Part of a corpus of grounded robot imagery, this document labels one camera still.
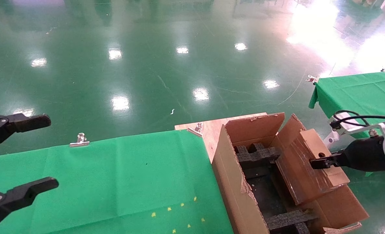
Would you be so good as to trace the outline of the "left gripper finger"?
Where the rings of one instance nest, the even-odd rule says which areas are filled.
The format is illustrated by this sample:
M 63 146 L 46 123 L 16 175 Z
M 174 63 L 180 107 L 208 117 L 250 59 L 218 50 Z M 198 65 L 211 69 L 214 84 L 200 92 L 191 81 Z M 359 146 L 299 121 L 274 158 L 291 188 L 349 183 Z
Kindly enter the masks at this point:
M 57 179 L 46 177 L 19 185 L 6 193 L 0 192 L 0 223 L 12 212 L 31 206 L 39 194 L 56 189 L 58 186 Z
M 51 119 L 46 114 L 27 117 L 23 113 L 0 115 L 0 144 L 14 133 L 28 132 L 51 126 Z

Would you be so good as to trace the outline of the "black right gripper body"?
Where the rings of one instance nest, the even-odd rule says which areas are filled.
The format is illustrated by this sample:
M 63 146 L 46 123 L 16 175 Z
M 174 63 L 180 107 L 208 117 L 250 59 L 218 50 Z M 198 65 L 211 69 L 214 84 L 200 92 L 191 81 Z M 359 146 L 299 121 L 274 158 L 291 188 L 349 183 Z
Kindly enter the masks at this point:
M 383 136 L 357 139 L 340 153 L 340 166 L 364 172 L 385 171 Z

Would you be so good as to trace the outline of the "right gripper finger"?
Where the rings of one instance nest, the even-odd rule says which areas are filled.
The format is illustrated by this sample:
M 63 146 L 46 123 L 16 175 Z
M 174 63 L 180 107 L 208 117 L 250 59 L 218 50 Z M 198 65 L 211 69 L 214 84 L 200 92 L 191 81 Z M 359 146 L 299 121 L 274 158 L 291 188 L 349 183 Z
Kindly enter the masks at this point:
M 330 156 L 319 154 L 320 158 L 310 160 L 310 165 L 313 169 L 329 169 L 332 166 L 340 167 L 340 163 L 338 162 L 340 156 L 342 155 L 339 152 L 332 153 Z

